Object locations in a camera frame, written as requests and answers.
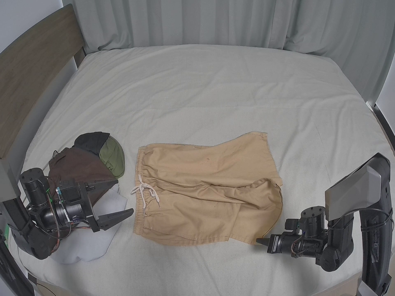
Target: drawstring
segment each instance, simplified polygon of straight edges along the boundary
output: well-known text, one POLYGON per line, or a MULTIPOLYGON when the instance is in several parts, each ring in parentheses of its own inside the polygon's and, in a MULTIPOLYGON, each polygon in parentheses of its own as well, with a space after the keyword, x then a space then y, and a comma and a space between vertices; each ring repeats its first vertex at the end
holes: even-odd
POLYGON ((158 205, 160 207, 159 204, 159 196, 157 195, 156 191, 154 190, 154 188, 147 184, 147 183, 143 183, 143 180, 141 179, 141 175, 139 175, 139 180, 140 180, 140 185, 135 186, 131 191, 130 194, 134 194, 136 193, 138 190, 140 190, 140 194, 141 194, 141 198, 143 199, 143 213, 145 214, 145 207, 146 207, 146 203, 145 203, 145 199, 144 199, 144 194, 143 191, 145 189, 148 189, 149 193, 151 194, 152 197, 155 197, 156 201, 158 202, 158 205))

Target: khaki shorts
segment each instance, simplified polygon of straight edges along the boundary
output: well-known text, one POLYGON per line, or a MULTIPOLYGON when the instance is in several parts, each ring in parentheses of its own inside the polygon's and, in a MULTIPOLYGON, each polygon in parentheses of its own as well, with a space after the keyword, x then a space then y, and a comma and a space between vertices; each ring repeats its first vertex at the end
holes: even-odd
POLYGON ((282 211, 282 180, 267 134, 251 132, 216 146, 151 144, 137 155, 134 232, 166 245, 200 245, 229 238, 255 244, 282 211))

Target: gray curtain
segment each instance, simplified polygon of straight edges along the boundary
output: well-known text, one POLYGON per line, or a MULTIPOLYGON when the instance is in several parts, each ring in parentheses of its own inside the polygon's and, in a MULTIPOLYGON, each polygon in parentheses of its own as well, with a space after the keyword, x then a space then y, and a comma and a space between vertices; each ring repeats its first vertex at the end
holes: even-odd
POLYGON ((370 102, 395 51, 395 0, 63 0, 69 2, 87 52, 223 44, 321 55, 370 102))

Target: bed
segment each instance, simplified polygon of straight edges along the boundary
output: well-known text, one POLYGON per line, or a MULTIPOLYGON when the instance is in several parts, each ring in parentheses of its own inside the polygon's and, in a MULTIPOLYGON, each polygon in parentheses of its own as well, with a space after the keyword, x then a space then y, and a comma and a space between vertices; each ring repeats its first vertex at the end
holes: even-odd
MULTIPOLYGON (((216 145, 250 131, 268 133, 284 183, 283 213, 272 233, 281 233, 285 219, 298 218, 306 207, 323 205, 324 191, 375 153, 395 163, 374 115, 332 60, 275 49, 178 45, 89 54, 39 126, 23 170, 41 167, 47 173, 54 150, 90 131, 109 132, 124 148, 119 185, 126 208, 136 205, 129 192, 138 147, 216 145)), ((107 253, 91 262, 37 260, 12 239, 10 251, 32 275, 81 296, 304 296, 362 269, 357 215, 354 252, 332 273, 313 259, 266 254, 264 246, 233 239, 160 245, 133 234, 133 224, 134 216, 123 221, 107 253)))

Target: bed frame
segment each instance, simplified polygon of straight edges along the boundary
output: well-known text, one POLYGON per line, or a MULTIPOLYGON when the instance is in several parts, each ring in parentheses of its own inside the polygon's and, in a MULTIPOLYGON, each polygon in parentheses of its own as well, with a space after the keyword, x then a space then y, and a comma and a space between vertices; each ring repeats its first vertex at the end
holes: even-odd
POLYGON ((71 4, 52 13, 0 53, 0 158, 15 177, 41 122, 59 92, 59 75, 85 45, 71 4))

